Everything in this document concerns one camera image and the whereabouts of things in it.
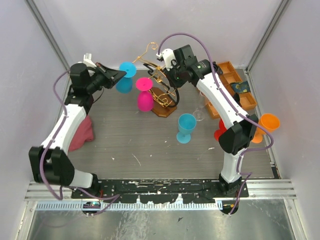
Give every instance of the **clear glass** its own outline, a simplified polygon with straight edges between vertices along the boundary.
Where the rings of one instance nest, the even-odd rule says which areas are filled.
[[[208,98],[202,92],[200,92],[199,97],[198,97],[198,107],[196,108],[196,110],[192,114],[198,122],[205,119],[206,115],[204,112],[204,107],[208,103],[209,103]]]

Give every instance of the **white wall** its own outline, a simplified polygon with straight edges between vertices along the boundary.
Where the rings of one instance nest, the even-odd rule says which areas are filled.
[[[54,125],[52,84],[64,68],[24,1],[0,2],[0,32],[0,239],[11,240],[32,180],[28,152]]]
[[[92,53],[94,61],[118,68],[133,61],[150,42],[187,32],[208,46],[217,62],[247,66],[281,0],[35,0],[72,65]],[[164,47],[192,44],[198,60],[204,51],[186,36]],[[156,60],[154,53],[150,60]]]
[[[251,71],[274,133],[276,162],[292,179],[309,231],[320,236],[320,1],[292,1]]]

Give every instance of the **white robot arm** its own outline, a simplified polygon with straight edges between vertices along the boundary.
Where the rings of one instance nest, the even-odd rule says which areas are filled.
[[[213,73],[211,71],[208,60],[198,61],[194,56],[189,45],[178,48],[176,50],[165,49],[156,55],[158,60],[164,61],[164,73],[168,78],[172,87],[180,88],[186,82],[192,83],[199,89],[212,103],[214,108],[219,113],[222,121],[227,128],[226,134],[219,138],[219,143],[224,150],[223,169],[219,176],[221,187],[224,192],[232,192],[241,183],[241,175],[237,171],[237,163],[241,153],[246,150],[252,140],[256,127],[252,124],[244,122],[243,116],[248,116],[248,113],[243,110],[233,97],[226,90],[219,79],[219,75],[215,73],[219,83],[219,88],[216,85]],[[238,113],[231,107],[229,102],[238,110]],[[255,115],[250,118],[258,122]],[[242,165],[242,159],[239,164],[239,169]]]
[[[99,191],[97,175],[75,169],[67,157],[68,150],[79,125],[86,118],[93,104],[92,94],[103,87],[111,89],[125,74],[124,71],[110,69],[98,62],[93,63],[91,54],[88,53],[84,55],[83,62],[71,66],[70,89],[72,91],[69,91],[64,102],[66,112],[61,114],[52,132],[41,146],[34,146],[29,151],[33,178],[36,182],[43,182],[40,173],[40,159],[44,149],[49,146],[67,115],[64,124],[45,154],[44,176],[50,184],[84,188],[93,194]]]

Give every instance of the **gold wire holder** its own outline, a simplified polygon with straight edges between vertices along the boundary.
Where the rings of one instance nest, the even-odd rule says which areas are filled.
[[[152,78],[155,79],[155,81],[166,90],[165,90],[165,93],[162,93],[160,95],[157,95],[152,89],[150,89],[149,92],[152,94],[153,99],[157,103],[159,103],[162,107],[166,108],[173,102],[168,96],[172,95],[172,96],[175,97],[176,96],[174,94],[175,90],[169,91],[170,88],[168,88],[168,87],[166,87],[165,85],[162,84],[163,83],[163,77],[166,78],[166,75],[163,72],[164,67],[161,67],[161,66],[159,66],[159,65],[157,65],[157,64],[155,64],[153,62],[144,60],[142,58],[144,55],[146,55],[146,53],[148,52],[150,46],[151,46],[152,50],[156,50],[158,48],[158,44],[157,43],[150,42],[146,46],[145,52],[142,55],[138,56],[132,63],[134,64],[135,62],[139,61],[141,63],[148,64],[148,65],[154,67],[155,71],[154,71],[153,75],[151,75],[149,77],[149,79],[152,79]]]

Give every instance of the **cup base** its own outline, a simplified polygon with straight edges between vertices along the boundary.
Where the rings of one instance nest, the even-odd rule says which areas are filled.
[[[191,135],[190,134],[183,134],[181,132],[178,132],[177,135],[176,135],[176,139],[181,144],[187,144],[191,140]]]
[[[195,110],[192,115],[195,117],[195,120],[197,122],[202,121],[203,119],[205,119],[205,113],[201,110]]]
[[[251,142],[253,142],[254,144],[259,144],[262,142],[263,139],[264,138],[261,134],[255,134]]]

